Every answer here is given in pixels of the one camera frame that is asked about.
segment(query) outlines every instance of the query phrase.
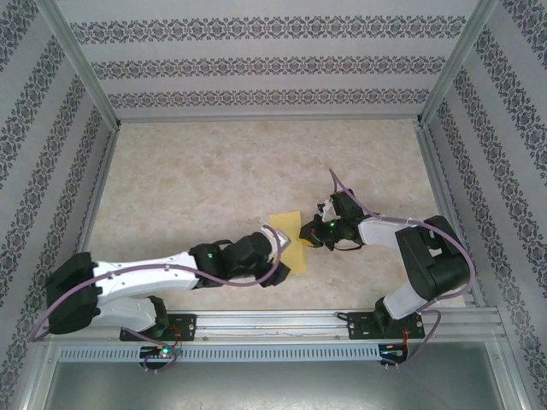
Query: patterned wallpaper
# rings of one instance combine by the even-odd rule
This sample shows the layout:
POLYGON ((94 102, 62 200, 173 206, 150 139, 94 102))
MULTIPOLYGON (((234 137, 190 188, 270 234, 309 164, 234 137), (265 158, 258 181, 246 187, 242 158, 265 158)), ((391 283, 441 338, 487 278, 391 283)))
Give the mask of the patterned wallpaper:
POLYGON ((77 248, 110 131, 32 0, 0 1, 0 409, 46 276, 77 248))
POLYGON ((418 114, 477 0, 59 0, 122 120, 418 114))
POLYGON ((429 128, 533 408, 547 407, 546 3, 497 5, 429 128))

